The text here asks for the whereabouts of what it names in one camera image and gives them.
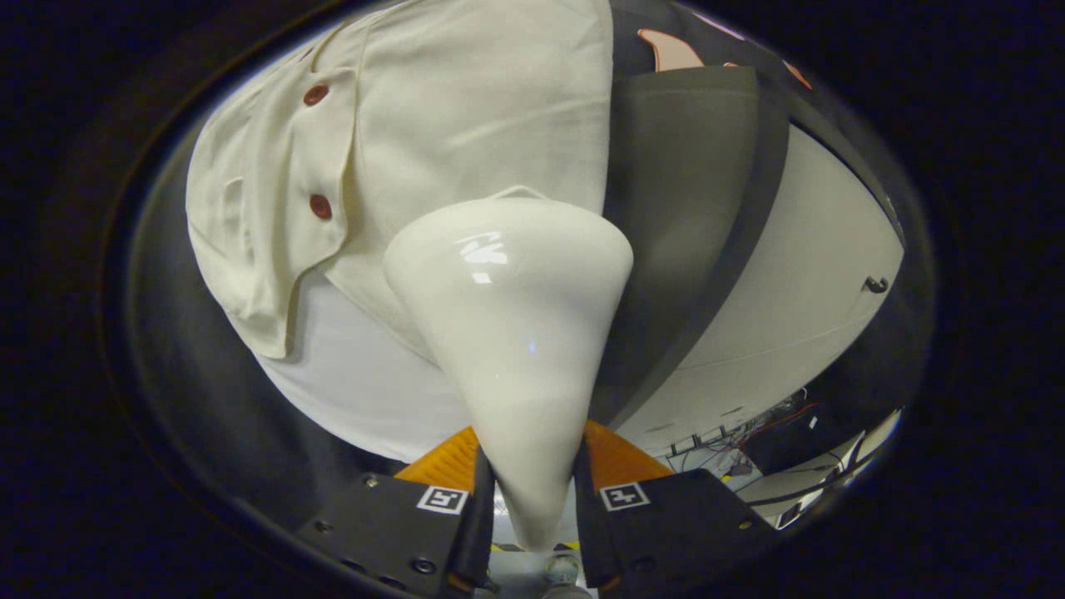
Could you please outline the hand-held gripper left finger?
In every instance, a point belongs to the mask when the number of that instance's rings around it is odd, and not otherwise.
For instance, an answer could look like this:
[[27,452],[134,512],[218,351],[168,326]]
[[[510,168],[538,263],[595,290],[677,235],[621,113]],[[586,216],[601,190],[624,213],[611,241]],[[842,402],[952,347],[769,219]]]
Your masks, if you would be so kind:
[[386,596],[471,596],[489,577],[495,477],[464,428],[402,469],[362,474],[297,531]]

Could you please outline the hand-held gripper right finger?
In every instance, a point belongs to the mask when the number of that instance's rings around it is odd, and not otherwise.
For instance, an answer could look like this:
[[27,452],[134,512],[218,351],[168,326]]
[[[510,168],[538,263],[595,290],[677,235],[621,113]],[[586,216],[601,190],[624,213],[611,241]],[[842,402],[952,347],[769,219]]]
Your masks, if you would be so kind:
[[600,592],[697,590],[777,543],[718,477],[674,473],[593,421],[573,475],[583,572]]

